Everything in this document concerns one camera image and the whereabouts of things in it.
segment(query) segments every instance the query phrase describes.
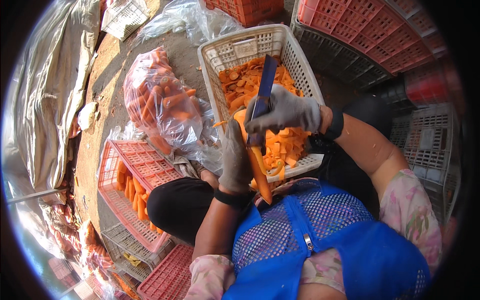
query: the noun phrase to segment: vegetable peeler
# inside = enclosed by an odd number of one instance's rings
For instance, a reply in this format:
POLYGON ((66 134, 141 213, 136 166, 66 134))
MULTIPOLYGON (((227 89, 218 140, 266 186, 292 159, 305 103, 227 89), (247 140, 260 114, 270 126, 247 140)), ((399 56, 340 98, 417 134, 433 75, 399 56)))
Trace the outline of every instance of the vegetable peeler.
MULTIPOLYGON (((260 80, 260 87, 258 88, 258 95, 253 106, 252 118, 258 118, 268 112, 270 108, 268 101, 270 100, 270 93, 272 92, 273 81, 275 79, 277 61, 270 55, 266 55, 264 70, 262 72, 262 78, 260 80)), ((265 147, 265 133, 252 133, 247 136, 247 146, 255 147, 258 146, 261 149, 265 147)))

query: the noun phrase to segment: floral shirt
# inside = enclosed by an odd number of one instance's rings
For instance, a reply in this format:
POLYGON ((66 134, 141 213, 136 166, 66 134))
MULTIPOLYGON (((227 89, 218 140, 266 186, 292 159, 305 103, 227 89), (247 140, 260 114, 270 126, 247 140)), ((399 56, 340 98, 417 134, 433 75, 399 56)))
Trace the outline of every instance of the floral shirt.
MULTIPOLYGON (((285 194, 298 180, 290 181, 273 194, 285 194)), ((380 201, 380 220, 415 244, 433 274, 442 254, 440 226, 432 204, 419 179, 409 169, 399 171, 380 201)), ((190 265, 192 285, 185 299, 221 299, 235 282, 233 263, 225 256, 204 255, 190 265)), ((321 283, 345 293, 342 261, 334 248, 313 253, 303 263, 300 284, 321 283)))

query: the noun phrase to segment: black pants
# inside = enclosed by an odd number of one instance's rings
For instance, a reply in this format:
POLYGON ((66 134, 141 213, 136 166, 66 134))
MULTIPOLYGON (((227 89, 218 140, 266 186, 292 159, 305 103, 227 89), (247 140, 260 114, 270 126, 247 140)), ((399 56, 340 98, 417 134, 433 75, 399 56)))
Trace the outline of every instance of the black pants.
MULTIPOLYGON (((343 112, 380 131, 387 138, 392 129, 388 106, 371 95, 353 101, 343 112)), ((372 181, 341 148, 325 155, 318 177, 357 197, 378 218, 379 202, 372 181)), ((147 202, 155 226, 191 244, 213 199, 213 188, 200 179, 184 177, 156 187, 147 202)))

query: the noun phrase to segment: hand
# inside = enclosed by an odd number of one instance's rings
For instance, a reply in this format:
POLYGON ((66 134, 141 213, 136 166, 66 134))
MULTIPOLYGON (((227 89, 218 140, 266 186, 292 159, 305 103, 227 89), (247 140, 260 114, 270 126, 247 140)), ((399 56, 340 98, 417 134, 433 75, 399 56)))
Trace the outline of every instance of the hand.
POLYGON ((252 118, 254 99, 250 101, 245 115, 245 131, 248 133, 265 132, 270 129, 277 134, 285 127, 301 127, 305 131, 317 132, 320 126, 320 106, 315 99, 299 97, 274 84, 270 94, 270 112, 252 118))
POLYGON ((240 125, 231 118, 225 131, 226 145, 223 145, 223 174, 218 179, 221 186, 232 192, 246 193, 252 181, 253 172, 243 143, 240 125))

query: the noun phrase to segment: tarp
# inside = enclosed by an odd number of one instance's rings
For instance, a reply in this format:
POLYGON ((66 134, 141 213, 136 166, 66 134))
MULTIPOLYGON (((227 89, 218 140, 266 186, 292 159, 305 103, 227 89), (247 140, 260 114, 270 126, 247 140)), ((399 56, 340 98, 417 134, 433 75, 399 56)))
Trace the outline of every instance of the tarp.
MULTIPOLYGON (((58 187, 67 164, 67 143, 98 38, 99 0, 55 0, 19 55, 5 97, 2 172, 13 197, 58 187)), ((43 198, 65 203, 61 194, 43 198)), ((17 204, 22 225, 56 257, 37 200, 17 204)))

